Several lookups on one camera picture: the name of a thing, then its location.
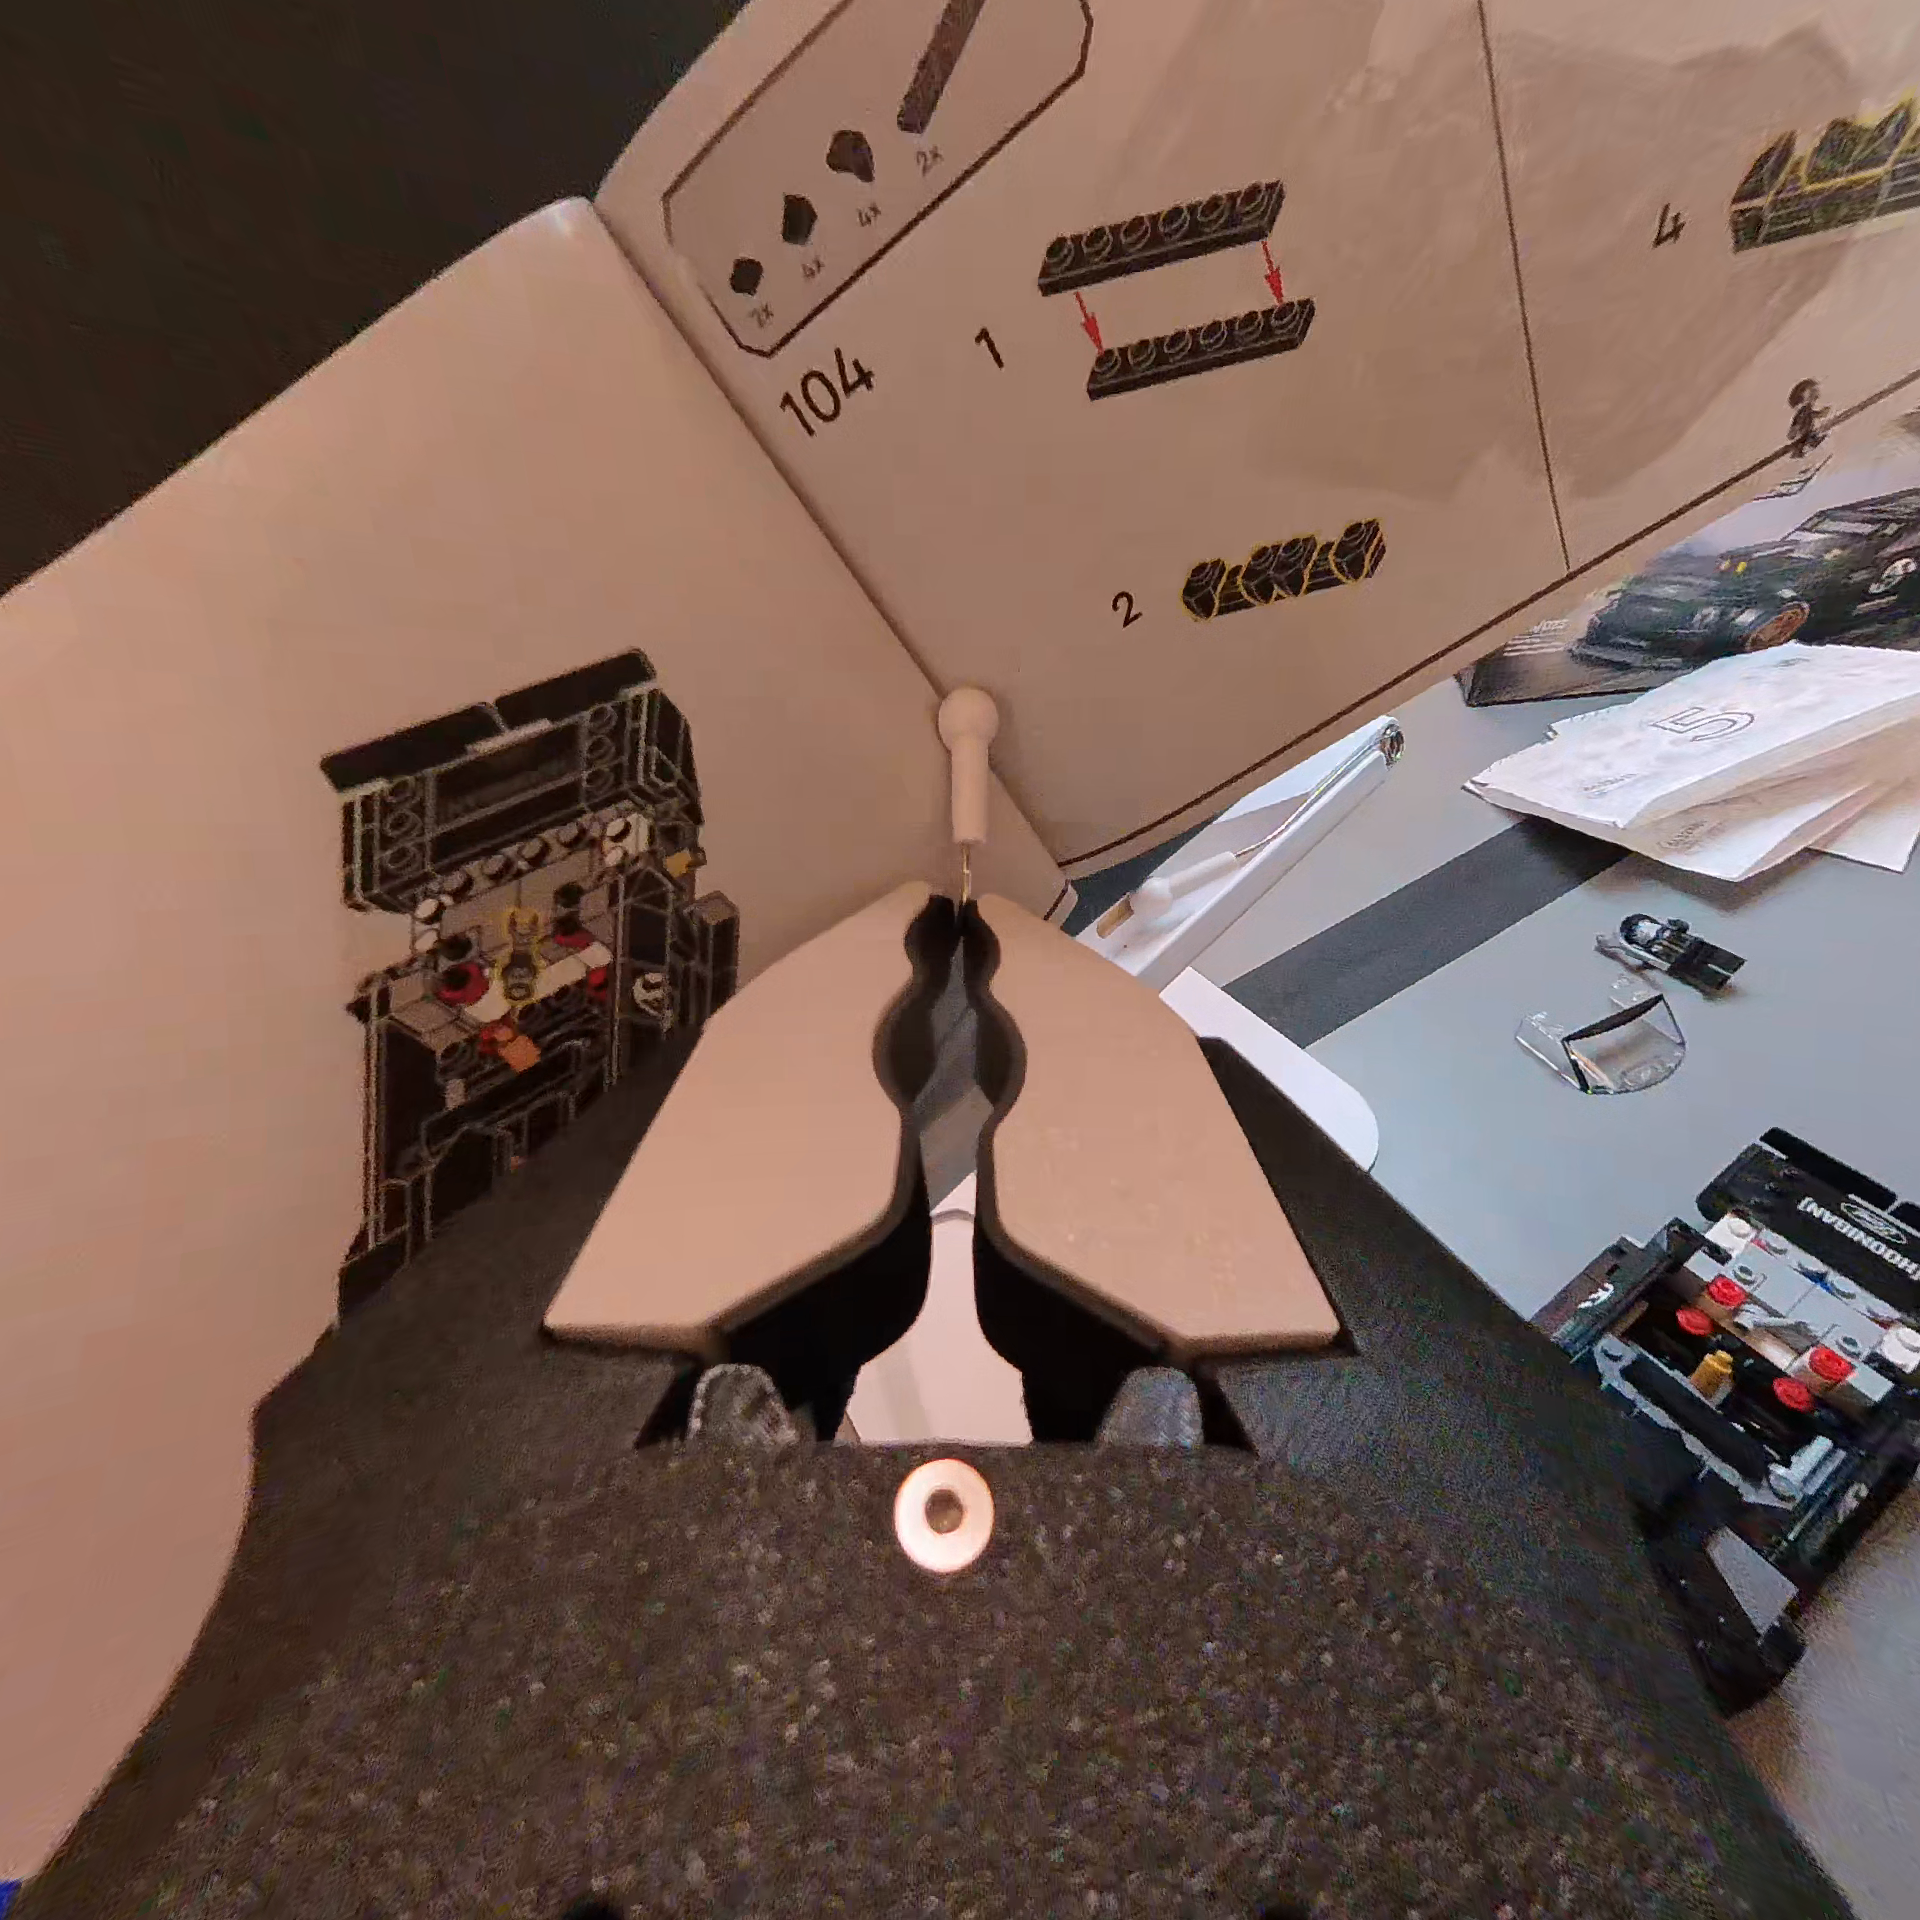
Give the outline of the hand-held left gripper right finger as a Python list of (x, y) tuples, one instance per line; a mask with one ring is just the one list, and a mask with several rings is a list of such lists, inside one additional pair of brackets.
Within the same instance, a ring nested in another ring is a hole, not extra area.
[(1339, 1341), (1200, 1039), (1026, 907), (963, 907), (978, 1323), (1016, 1367), (1189, 1367)]

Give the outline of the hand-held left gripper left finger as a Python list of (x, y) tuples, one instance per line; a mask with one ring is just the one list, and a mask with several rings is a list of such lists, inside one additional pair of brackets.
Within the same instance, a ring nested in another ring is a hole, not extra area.
[(725, 1352), (869, 1252), (915, 1191), (897, 1019), (928, 988), (954, 900), (906, 881), (738, 989), (704, 1027), (574, 1256), (545, 1329)]

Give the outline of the black lego car model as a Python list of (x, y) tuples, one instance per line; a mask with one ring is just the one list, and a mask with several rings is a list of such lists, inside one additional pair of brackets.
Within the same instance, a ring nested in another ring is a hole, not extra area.
[(1611, 1240), (1533, 1325), (1618, 1417), (1669, 1612), (1716, 1705), (1748, 1712), (1915, 1481), (1915, 1200), (1774, 1127), (1696, 1221)]

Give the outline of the clear lego windshield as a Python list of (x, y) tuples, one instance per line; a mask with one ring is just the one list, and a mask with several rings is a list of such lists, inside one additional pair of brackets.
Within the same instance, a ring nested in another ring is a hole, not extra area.
[(1584, 1097), (1622, 1097), (1674, 1078), (1690, 1056), (1680, 1022), (1651, 976), (1620, 974), (1608, 1013), (1588, 1022), (1529, 1015), (1515, 1043)]

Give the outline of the small black lego piece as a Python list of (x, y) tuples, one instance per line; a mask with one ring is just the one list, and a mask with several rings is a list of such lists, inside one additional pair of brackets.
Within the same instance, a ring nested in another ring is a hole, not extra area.
[(1701, 996), (1720, 996), (1744, 968), (1738, 950), (1699, 935), (1685, 919), (1627, 915), (1596, 936), (1596, 950), (1632, 974), (1662, 974)]

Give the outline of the lego instruction booklet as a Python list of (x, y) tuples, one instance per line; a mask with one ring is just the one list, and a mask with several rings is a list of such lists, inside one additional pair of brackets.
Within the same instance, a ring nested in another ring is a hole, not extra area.
[(4, 595), (4, 1873), (260, 1403), (906, 881), (1240, 795), (1915, 388), (1915, 4), (747, 4)]

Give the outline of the lego set box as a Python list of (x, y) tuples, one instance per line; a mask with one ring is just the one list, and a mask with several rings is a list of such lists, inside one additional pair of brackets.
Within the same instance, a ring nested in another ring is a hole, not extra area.
[(1764, 539), (1680, 543), (1514, 648), (1514, 702), (1629, 692), (1785, 644), (1918, 644), (1918, 488), (1820, 507)]

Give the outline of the white metal stand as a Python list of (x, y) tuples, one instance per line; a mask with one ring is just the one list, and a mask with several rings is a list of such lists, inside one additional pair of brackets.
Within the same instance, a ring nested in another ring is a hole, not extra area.
[[(1002, 717), (981, 687), (958, 687), (937, 710), (952, 758), (952, 838), (958, 900), (972, 899), (972, 854), (990, 836), (990, 748)], [(1397, 767), (1401, 724), (1371, 721), (1313, 758), (1320, 777), (1293, 800), (1237, 805), (1160, 864), (1080, 935), (1096, 952), (1161, 991), (1242, 920)]]

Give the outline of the white paper bags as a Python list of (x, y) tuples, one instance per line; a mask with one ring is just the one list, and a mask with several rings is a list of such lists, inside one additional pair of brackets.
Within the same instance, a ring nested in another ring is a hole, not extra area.
[(1581, 712), (1468, 790), (1741, 881), (1805, 849), (1905, 864), (1915, 771), (1918, 654), (1788, 643)]

